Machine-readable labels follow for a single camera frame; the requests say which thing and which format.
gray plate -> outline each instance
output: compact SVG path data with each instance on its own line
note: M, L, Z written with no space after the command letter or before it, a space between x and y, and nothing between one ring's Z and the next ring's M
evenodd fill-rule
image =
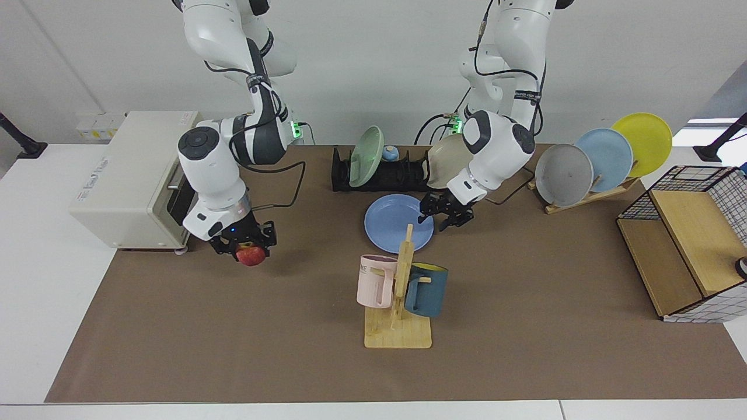
M537 163L537 191L550 204L578 204L592 189L594 168L589 156L572 144L557 144Z

black pole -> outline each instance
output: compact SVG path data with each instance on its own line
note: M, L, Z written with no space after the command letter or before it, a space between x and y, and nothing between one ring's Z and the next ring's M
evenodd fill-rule
M29 136L21 133L21 130L18 130L2 112L0 112L0 127L23 148L23 152L18 154L18 159L38 158L47 147L47 143L37 143Z
M732 124L724 134L720 135L713 143L708 146L694 146L692 149L698 154L698 157L704 162L720 162L721 159L717 153L721 146L731 141L731 138L747 126L747 113L744 113L734 124Z

dark blue mug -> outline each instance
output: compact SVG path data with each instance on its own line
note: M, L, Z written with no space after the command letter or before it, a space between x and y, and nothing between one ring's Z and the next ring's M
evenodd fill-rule
M410 268L405 309L433 318L441 313L449 270L438 265L414 262Z

plate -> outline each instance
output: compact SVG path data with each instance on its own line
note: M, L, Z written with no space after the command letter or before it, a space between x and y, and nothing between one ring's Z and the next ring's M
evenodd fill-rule
M594 168L589 156L572 144L556 144L537 162L537 191L550 204L578 204L592 189Z
M440 140L428 150L428 162L423 162L425 173L428 173L430 165L428 186L435 190L445 189L446 184L466 168L472 158L462 135L450 135Z
M371 126L358 140L350 156L350 186L357 188L371 180L384 153L384 134Z
M630 176L644 176L659 169L672 151L672 130L666 121L653 114L639 112L622 117L612 129L627 138L638 161Z
M592 192L602 193L623 183L633 167L633 149L625 136L612 129L592 130L576 142L594 167L594 179L601 178L592 186Z
M378 248L396 254L405 240L407 225L412 224L412 242L417 251L433 236L433 216L420 224L420 214L418 199L405 194L386 195L368 207L363 221L366 235Z

beige plate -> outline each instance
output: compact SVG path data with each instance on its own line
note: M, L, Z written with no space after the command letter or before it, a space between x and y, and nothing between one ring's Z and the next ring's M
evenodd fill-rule
M472 154L467 150L462 135L450 135L428 151L428 160L431 169L428 186L442 190L446 188L447 182L469 165ZM428 172L425 162L423 162L423 170Z

